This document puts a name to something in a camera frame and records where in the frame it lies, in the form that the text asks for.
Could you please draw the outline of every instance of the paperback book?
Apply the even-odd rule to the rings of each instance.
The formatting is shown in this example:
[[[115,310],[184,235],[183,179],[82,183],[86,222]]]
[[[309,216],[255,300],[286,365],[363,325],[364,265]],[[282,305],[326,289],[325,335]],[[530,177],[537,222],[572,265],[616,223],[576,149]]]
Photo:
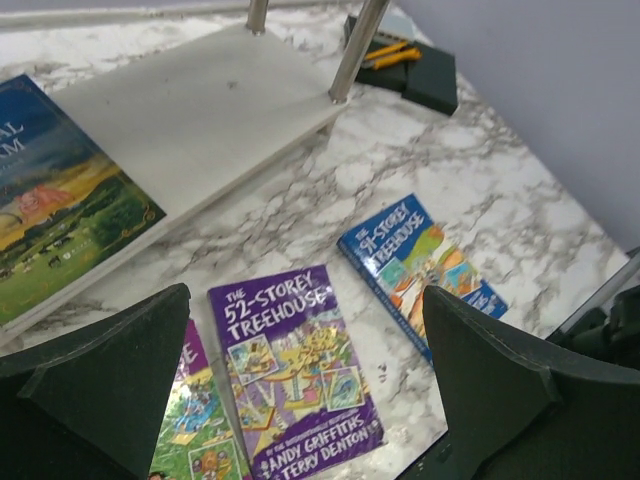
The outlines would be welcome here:
[[[163,217],[28,76],[0,84],[0,338]]]
[[[428,361],[422,317],[427,285],[442,287],[497,319],[508,309],[415,195],[347,231],[338,246]]]
[[[189,320],[148,480],[250,480],[202,342]]]
[[[383,443],[324,266],[209,291],[254,478],[302,479]]]

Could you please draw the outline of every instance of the white wall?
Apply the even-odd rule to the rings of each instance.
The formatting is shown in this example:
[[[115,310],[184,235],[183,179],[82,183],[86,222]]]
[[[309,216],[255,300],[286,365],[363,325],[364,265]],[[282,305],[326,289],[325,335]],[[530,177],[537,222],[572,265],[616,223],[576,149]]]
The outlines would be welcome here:
[[[399,3],[605,230],[640,245],[640,2]]]

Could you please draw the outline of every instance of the black object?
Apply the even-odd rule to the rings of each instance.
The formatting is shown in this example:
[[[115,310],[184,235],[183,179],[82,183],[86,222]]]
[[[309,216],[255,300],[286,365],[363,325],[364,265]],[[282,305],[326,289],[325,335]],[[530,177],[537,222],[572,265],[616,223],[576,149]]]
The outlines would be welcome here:
[[[147,478],[188,317],[177,285],[0,358],[2,478]]]
[[[569,350],[640,370],[640,286],[620,292],[609,316],[589,310],[556,342]]]
[[[415,42],[415,46],[422,52],[422,58],[407,64],[407,87],[402,98],[453,115],[458,108],[455,57],[420,42]]]
[[[538,339],[437,287],[423,301],[449,432],[399,478],[640,478],[640,372]]]
[[[349,15],[347,17],[347,21],[344,24],[345,45],[351,37],[351,32],[356,26],[357,20],[358,17],[355,17],[353,15]],[[384,44],[374,39],[369,45],[367,53],[371,53],[388,46],[389,44]],[[361,68],[360,70],[358,70],[356,82],[365,85],[371,85],[373,87],[384,88],[393,92],[402,93],[407,87],[407,63],[399,63],[382,70]]]

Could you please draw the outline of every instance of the marble countertop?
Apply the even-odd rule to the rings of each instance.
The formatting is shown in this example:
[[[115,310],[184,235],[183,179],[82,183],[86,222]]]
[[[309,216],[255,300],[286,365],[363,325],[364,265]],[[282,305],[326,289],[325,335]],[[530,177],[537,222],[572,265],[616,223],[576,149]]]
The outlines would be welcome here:
[[[267,25],[309,57],[329,85],[350,12],[357,9],[276,10]],[[0,80],[27,73],[51,92],[243,20],[157,18],[1,33]],[[394,93],[356,85],[330,137],[312,139],[7,348],[35,345],[184,282],[214,352],[207,289],[326,263],[387,444],[319,478],[394,478],[445,430],[444,412],[431,368],[338,252],[342,232],[415,192],[507,300],[504,320],[538,336],[549,334],[627,261],[462,78],[459,97],[449,119]]]

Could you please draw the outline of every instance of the white tray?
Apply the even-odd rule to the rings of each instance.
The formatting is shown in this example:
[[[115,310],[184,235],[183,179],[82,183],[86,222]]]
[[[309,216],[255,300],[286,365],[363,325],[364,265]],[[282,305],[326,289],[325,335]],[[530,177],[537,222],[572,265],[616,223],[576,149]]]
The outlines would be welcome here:
[[[328,85],[275,35],[237,25],[51,95],[167,217],[7,325],[0,344],[331,124],[345,104]]]

